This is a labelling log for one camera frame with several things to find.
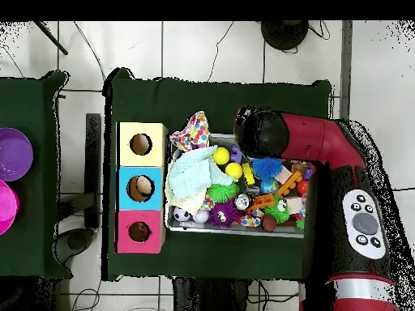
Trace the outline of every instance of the pink cup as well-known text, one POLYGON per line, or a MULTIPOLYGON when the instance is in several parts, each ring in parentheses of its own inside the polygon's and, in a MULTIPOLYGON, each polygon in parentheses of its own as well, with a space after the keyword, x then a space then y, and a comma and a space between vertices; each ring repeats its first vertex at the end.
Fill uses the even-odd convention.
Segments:
POLYGON ((4 181, 0 180, 0 235, 11 227, 18 209, 17 194, 4 181))

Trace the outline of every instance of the blue box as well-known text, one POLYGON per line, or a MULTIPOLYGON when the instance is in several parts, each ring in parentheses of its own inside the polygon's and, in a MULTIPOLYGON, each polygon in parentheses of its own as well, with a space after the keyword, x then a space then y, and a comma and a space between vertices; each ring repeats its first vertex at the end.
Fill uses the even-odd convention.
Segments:
POLYGON ((164 168, 163 167, 120 167, 119 210, 161 210, 164 207, 164 168), (136 202, 126 191, 132 177, 144 175, 152 180, 154 193, 146 202, 136 202))

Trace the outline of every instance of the control button panel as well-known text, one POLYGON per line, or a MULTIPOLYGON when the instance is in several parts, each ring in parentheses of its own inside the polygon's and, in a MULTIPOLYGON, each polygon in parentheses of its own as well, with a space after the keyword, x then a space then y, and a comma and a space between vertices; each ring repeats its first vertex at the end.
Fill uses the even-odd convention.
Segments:
POLYGON ((379 259, 386 253, 374 200, 364 190, 351 190, 343 198, 350 245, 361 255, 379 259))

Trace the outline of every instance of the round hole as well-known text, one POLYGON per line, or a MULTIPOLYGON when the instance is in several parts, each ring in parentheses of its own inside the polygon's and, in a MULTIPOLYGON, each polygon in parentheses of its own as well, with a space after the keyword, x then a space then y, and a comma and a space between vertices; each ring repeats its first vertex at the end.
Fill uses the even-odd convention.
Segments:
POLYGON ((152 149, 152 140, 147 134, 135 134, 130 141, 130 149, 136 155, 146 155, 152 149))
POLYGON ((154 193, 154 182, 145 175, 132 177, 128 181, 126 192, 135 202, 146 202, 154 193))
POLYGON ((135 222, 128 228, 128 235, 135 242, 145 242, 150 233, 150 228, 143 222, 135 222))

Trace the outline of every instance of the light blue towel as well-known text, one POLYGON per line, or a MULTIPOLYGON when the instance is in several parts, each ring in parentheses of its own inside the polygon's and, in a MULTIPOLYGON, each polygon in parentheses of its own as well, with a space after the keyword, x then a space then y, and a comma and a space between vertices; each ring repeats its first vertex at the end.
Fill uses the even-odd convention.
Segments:
POLYGON ((232 184, 233 178, 223 173, 213 160, 216 149, 217 146, 193 149, 176 160, 169 175, 176 198, 194 196, 212 184, 232 184))

